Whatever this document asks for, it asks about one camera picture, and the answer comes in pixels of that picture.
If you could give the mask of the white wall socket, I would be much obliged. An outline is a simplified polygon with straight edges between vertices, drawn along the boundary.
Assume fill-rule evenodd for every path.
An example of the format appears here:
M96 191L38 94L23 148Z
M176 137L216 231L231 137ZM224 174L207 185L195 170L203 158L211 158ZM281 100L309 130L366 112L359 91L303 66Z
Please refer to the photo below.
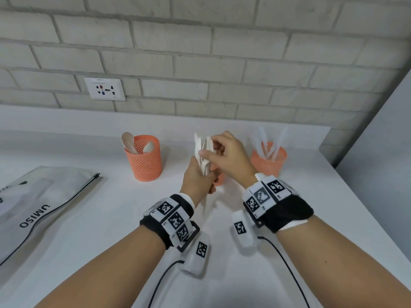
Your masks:
M94 100L126 101L120 79L85 77L84 81L90 97Z

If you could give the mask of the black wristband with marker tags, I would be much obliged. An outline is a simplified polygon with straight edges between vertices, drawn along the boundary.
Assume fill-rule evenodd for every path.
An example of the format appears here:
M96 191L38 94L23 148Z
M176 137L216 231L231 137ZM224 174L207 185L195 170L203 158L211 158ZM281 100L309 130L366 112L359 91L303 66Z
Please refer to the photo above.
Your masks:
M243 206L255 226L265 226L272 233L308 222L313 208L295 190L279 178L263 173L243 193Z
M187 194L173 194L147 210L140 225L156 233L166 250L174 247L182 253L200 233L198 225L191 221L194 210L194 202Z

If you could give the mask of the white plastic knife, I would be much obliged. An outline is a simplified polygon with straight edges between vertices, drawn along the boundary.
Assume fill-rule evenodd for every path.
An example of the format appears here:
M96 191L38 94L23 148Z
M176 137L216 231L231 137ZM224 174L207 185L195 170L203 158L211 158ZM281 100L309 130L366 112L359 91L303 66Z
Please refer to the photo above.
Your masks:
M260 136L258 135L253 135L250 137L250 140L252 142L253 148L257 155L265 160L265 153L264 153L264 147L263 147L263 142Z
M275 151L274 151L274 153L273 153L273 155L272 155L272 157L271 157L271 160L272 160L272 161L276 161L277 156L278 156L279 151L280 151L280 148L281 148L281 146L282 146L285 138L287 137L287 134L288 134L288 127L285 127L285 128L281 131L279 137L278 137L277 140L276 140Z
M264 155L266 157L267 152L268 152L268 150L267 150L268 138L267 138L266 131L262 126L259 126L259 134L260 134L260 138L261 138L261 141L262 141L262 144L263 144L262 150L263 150Z

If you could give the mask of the grey zip bag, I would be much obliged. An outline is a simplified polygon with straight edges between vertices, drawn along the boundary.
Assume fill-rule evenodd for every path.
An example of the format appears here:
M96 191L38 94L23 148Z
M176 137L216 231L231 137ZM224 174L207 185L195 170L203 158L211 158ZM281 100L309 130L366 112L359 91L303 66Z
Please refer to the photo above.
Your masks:
M76 167L39 166L0 188L0 266L99 177Z

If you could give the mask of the person's right forearm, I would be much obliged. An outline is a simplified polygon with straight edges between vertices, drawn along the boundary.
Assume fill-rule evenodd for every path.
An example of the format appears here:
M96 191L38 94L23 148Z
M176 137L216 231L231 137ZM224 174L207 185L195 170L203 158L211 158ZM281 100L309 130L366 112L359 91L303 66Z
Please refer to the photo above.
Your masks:
M405 285L320 218L276 236L324 308L411 308Z

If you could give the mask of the bundle of white plastic forks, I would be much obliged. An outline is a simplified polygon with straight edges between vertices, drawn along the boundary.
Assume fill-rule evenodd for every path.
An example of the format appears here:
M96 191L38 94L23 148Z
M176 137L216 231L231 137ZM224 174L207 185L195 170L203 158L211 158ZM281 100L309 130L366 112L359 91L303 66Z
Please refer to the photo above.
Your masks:
M199 155L199 151L208 150L208 151L215 153L213 141L210 136L200 136L197 133L194 133L194 144L195 144L194 156L198 162L202 175L207 176L211 172L210 170L211 163L210 161L201 157ZM200 202L200 204L203 207L203 216L205 219L209 217L210 212L213 207L213 204L209 202L207 199L208 199L208 196L206 196Z

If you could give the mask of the person's left hand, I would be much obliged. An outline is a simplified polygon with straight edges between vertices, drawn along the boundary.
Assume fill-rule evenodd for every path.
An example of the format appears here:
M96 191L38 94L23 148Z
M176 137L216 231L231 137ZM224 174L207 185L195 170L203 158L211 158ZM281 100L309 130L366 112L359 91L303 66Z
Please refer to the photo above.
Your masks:
M192 156L184 173L180 193L189 196L196 208L207 195L214 192L216 192L216 187L206 181L206 176L202 175L195 156Z

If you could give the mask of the person's right hand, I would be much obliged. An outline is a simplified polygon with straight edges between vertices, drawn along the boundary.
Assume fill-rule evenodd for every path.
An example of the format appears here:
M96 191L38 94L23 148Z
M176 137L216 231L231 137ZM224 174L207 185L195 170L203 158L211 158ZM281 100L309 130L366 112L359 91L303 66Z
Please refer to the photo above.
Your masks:
M224 131L222 134L227 137L222 159L207 160L215 166L215 169L220 169L226 176L247 189L257 182L255 177L257 170L252 165L242 142L229 131Z

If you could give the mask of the person's left forearm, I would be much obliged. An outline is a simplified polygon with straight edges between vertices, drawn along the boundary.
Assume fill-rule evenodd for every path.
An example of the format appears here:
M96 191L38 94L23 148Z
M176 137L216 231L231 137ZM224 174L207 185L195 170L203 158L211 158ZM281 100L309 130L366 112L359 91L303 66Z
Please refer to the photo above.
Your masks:
M34 308L131 308L166 246L139 226L57 286Z

